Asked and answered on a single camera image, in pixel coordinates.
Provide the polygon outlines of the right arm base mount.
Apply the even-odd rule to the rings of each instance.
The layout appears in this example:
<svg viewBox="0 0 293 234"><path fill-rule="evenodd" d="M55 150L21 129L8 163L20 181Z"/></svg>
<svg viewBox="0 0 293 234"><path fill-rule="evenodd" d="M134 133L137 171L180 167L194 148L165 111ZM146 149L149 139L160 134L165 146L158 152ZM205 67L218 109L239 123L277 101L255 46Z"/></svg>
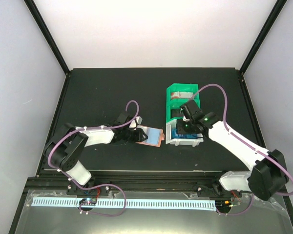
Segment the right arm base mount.
<svg viewBox="0 0 293 234"><path fill-rule="evenodd" d="M215 181L198 181L196 183L196 191L198 196L209 198L231 198L235 195L238 198L242 197L242 193L237 190L227 191L219 182Z"/></svg>

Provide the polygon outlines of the green and white card bin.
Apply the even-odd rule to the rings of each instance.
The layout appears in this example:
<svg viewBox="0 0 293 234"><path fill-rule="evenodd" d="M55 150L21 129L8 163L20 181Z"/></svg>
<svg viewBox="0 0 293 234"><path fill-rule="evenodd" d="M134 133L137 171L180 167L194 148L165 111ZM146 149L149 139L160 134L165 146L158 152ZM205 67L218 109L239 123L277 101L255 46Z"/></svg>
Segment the green and white card bin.
<svg viewBox="0 0 293 234"><path fill-rule="evenodd" d="M166 144L196 147L204 141L202 134L177 133L177 120L184 118L180 106L198 90L199 85L186 83L174 83L166 89Z"/></svg>

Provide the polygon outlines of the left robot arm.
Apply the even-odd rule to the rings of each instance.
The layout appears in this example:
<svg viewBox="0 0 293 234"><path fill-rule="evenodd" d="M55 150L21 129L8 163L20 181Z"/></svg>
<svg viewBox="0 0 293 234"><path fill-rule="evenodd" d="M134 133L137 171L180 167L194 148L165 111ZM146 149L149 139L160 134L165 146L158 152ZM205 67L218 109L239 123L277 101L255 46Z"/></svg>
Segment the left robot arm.
<svg viewBox="0 0 293 234"><path fill-rule="evenodd" d="M50 167L78 183L78 189L85 195L95 189L91 173L80 162L85 147L111 144L117 141L141 143L148 139L147 129L141 126L140 116L122 112L113 125L99 127L75 127L64 124L45 145L43 155Z"/></svg>

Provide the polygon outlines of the blue card stack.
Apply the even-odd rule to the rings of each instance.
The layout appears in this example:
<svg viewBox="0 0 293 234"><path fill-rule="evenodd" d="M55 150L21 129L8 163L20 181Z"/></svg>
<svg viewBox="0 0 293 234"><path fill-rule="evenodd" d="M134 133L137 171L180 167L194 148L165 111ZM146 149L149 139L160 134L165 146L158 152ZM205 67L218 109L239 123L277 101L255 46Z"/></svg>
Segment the blue card stack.
<svg viewBox="0 0 293 234"><path fill-rule="evenodd" d="M199 134L177 134L176 128L171 130L171 138L178 138L178 139L201 139L203 138Z"/></svg>

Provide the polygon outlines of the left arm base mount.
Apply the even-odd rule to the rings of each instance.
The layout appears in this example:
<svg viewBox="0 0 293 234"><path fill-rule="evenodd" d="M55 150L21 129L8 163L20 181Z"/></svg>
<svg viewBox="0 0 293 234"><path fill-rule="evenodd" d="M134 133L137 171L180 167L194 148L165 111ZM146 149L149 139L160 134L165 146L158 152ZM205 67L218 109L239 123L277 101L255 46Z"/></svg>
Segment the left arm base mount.
<svg viewBox="0 0 293 234"><path fill-rule="evenodd" d="M91 188L101 184L108 184L110 181L97 179L92 177L85 185L82 185L84 188ZM76 184L70 182L66 191L67 195L75 195L77 198L82 198L77 205L77 208L81 205L81 210L85 212L91 211L97 203L97 200L100 195L108 196L109 186L103 186L91 190L80 189Z"/></svg>

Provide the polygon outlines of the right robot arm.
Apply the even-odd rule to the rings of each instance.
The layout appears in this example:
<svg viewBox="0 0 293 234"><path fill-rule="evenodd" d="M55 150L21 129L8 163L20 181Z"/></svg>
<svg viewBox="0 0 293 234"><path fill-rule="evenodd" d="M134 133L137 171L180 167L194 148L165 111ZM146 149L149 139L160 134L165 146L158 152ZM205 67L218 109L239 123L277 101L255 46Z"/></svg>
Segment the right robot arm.
<svg viewBox="0 0 293 234"><path fill-rule="evenodd" d="M289 181L283 154L269 151L251 142L215 113L205 114L194 100L181 105L182 119L177 120L178 134L202 134L220 144L247 167L247 171L228 171L212 184L213 193L224 196L231 190L248 191L261 200L269 200Z"/></svg>

